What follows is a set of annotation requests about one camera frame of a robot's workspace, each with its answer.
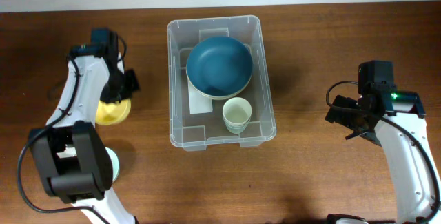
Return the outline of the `grey cup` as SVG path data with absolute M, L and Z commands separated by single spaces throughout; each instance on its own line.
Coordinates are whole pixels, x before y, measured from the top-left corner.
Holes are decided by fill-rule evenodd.
M 244 130 L 248 126 L 249 122 L 250 120 L 247 120 L 244 123 L 232 123 L 225 119 L 225 125 L 228 130 Z

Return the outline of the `mint green cup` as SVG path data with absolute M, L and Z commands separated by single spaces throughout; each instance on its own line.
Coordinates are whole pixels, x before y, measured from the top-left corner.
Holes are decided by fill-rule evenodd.
M 230 125 L 230 124 L 226 124 L 227 130 L 233 134 L 240 134 L 241 132 L 243 132 L 245 130 L 245 128 L 247 127 L 247 123 L 243 124 L 243 125 Z

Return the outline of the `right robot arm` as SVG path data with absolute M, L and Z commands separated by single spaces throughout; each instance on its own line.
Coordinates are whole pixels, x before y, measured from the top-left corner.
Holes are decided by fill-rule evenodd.
M 440 176 L 427 139 L 426 112 L 416 92 L 399 91 L 393 65 L 368 61 L 358 66 L 358 99 L 338 95 L 327 101 L 325 117 L 382 147 L 397 203 L 397 223 L 440 222 Z

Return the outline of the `white label in container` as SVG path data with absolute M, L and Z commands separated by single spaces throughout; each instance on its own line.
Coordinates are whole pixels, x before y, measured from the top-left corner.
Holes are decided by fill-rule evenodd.
M 203 96 L 190 82 L 188 84 L 189 113 L 204 114 L 213 112 L 212 100 Z

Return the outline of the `cream cup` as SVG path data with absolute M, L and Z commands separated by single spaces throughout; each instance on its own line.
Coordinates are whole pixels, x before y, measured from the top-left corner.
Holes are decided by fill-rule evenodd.
M 248 100 L 234 97 L 225 102 L 222 114 L 224 120 L 232 123 L 244 123 L 251 119 L 252 106 Z

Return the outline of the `mint small bowl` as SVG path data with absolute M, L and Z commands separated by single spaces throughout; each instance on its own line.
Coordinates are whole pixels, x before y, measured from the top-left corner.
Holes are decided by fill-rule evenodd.
M 109 147 L 106 147 L 105 149 L 112 163 L 112 182 L 114 183 L 117 180 L 120 172 L 119 158 L 114 150 L 110 149 Z

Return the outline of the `clear plastic storage container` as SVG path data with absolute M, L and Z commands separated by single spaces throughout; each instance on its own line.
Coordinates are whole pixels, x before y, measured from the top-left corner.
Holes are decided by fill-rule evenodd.
M 189 113 L 187 59 L 199 42 L 217 36 L 239 40 L 250 51 L 253 74 L 239 94 L 252 106 L 248 126 L 232 134 L 223 121 L 223 100 L 212 100 L 213 112 Z M 188 152 L 206 150 L 209 145 L 237 143 L 241 147 L 259 146 L 276 135 L 276 121 L 265 58 L 261 23 L 254 15 L 178 19 L 167 26 L 170 142 Z

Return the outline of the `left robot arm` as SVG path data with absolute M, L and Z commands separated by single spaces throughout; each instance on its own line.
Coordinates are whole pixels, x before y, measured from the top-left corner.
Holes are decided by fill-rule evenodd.
M 18 162 L 32 153 L 45 193 L 66 207 L 51 213 L 82 211 L 92 223 L 137 223 L 112 184 L 119 173 L 116 154 L 103 144 L 95 125 L 123 121 L 139 90 L 125 69 L 126 43 L 109 28 L 95 28 L 89 44 L 72 47 L 68 77 L 56 110 L 43 128 L 33 129 Z

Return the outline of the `yellow small bowl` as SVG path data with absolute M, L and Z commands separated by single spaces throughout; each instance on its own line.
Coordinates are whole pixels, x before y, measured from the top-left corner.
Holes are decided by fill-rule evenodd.
M 99 101 L 96 111 L 96 124 L 115 125 L 128 117 L 132 103 L 130 99 L 124 99 L 119 103 L 104 103 Z

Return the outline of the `cream plate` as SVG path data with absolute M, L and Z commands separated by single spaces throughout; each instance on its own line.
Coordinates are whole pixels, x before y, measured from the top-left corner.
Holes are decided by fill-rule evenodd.
M 203 93 L 203 92 L 201 92 L 200 90 L 197 90 L 196 89 L 196 87 L 190 82 L 190 80 L 188 79 L 187 80 L 187 82 L 188 82 L 188 84 L 190 85 L 190 86 L 192 86 L 193 88 L 194 88 L 194 90 L 197 92 L 197 93 L 199 93 L 200 95 L 202 95 L 202 96 L 204 96 L 204 97 L 207 97 L 207 98 L 209 98 L 209 99 L 212 99 L 212 100 L 225 100 L 225 99 L 229 99 L 229 98 L 232 98 L 232 97 L 234 97 L 234 96 L 236 96 L 236 95 L 238 95 L 238 94 L 240 94 L 248 85 L 249 85 L 249 82 L 251 81 L 251 79 L 245 84 L 245 86 L 243 87 L 243 88 L 241 88 L 239 91 L 237 91 L 237 92 L 234 92 L 234 93 L 232 93 L 232 94 L 228 94 L 228 95 L 225 95 L 225 96 L 213 96 L 213 95 L 210 95 L 210 94 L 205 94 L 205 93 Z

